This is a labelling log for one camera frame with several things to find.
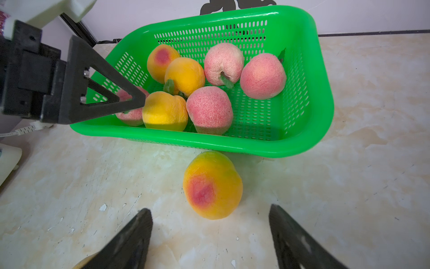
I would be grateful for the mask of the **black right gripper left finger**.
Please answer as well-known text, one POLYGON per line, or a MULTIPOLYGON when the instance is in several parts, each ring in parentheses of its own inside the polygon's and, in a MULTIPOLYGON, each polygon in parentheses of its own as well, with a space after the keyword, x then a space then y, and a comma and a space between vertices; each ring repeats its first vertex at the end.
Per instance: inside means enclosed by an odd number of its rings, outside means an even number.
POLYGON ((143 269, 153 228, 151 211, 143 208, 84 269, 143 269))

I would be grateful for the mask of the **yellow peach with green leaf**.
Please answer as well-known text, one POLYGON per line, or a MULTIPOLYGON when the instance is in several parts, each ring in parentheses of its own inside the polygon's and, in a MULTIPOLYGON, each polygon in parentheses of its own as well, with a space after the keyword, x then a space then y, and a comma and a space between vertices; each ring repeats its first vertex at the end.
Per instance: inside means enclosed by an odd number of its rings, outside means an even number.
POLYGON ((163 90, 172 95, 183 94, 189 97, 205 83, 203 67, 194 59, 180 57, 167 67, 163 90))

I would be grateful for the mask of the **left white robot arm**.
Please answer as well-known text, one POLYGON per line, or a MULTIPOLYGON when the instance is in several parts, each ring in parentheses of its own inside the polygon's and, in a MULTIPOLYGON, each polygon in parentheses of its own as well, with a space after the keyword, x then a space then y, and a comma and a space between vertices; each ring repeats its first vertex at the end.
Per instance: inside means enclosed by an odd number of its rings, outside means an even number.
POLYGON ((94 1, 2 1, 1 113, 74 124, 141 108, 145 95, 84 40, 73 36, 66 61, 41 41, 42 29, 66 14, 80 21, 94 1))

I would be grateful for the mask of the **pink peach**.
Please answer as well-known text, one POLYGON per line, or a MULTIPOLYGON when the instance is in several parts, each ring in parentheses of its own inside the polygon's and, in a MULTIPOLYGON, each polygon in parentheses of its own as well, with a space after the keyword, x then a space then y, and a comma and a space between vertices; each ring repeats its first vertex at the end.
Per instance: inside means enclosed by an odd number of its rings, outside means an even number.
POLYGON ((240 87, 252 99, 266 100, 281 93, 287 76, 277 56, 262 53, 253 57, 244 67, 240 87))
POLYGON ((232 89, 239 81, 245 58, 234 44, 221 43, 213 46, 204 59, 204 72, 208 82, 215 86, 232 89))
POLYGON ((205 86, 188 97, 187 111, 198 133, 222 135, 234 118, 228 95, 219 87, 205 86))
MULTIPOLYGON (((120 101, 126 101, 132 98, 130 94, 128 94, 123 89, 120 89, 116 95, 120 98, 120 101)), ((142 108, 129 110, 126 112, 120 112, 115 114, 116 117, 121 120, 123 123, 128 126, 137 127, 144 124, 142 119, 142 108)))

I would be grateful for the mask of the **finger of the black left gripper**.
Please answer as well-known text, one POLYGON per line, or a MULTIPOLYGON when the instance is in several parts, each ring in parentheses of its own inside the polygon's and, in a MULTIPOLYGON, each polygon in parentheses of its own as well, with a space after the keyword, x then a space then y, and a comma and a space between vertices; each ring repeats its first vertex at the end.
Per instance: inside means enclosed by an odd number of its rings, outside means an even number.
POLYGON ((84 40, 76 36, 70 39, 58 116, 59 124, 74 124, 141 108, 145 100, 146 96, 141 90, 124 78, 84 40), (87 77, 86 72, 91 67, 129 93, 132 98, 121 102, 116 94, 87 77), (93 104, 81 103, 81 98, 86 96, 89 88, 106 97, 107 101, 93 104))

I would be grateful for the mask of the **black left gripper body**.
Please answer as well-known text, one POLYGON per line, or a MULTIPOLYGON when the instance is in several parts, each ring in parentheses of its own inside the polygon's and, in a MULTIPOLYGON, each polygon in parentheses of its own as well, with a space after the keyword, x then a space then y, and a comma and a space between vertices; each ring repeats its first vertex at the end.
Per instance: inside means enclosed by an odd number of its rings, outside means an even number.
POLYGON ((1 113, 57 123, 66 62, 41 36, 40 29, 17 20, 12 38, 1 38, 1 113))

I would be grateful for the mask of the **yellow peach with red spot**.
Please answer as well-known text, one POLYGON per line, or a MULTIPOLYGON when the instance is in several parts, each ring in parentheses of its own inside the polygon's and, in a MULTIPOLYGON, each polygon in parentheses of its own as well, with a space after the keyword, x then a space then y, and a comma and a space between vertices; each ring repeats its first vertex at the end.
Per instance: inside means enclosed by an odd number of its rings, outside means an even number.
POLYGON ((179 52, 173 47, 160 44, 150 53, 147 60, 147 70, 155 81, 164 84, 165 73, 169 64, 180 57, 179 52))

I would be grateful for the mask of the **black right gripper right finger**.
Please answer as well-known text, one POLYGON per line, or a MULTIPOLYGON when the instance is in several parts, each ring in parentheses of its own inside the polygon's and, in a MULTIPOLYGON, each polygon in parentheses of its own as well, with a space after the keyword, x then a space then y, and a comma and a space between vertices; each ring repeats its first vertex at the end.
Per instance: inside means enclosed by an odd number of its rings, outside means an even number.
POLYGON ((346 268, 281 206, 271 205, 269 226, 280 269, 346 268))

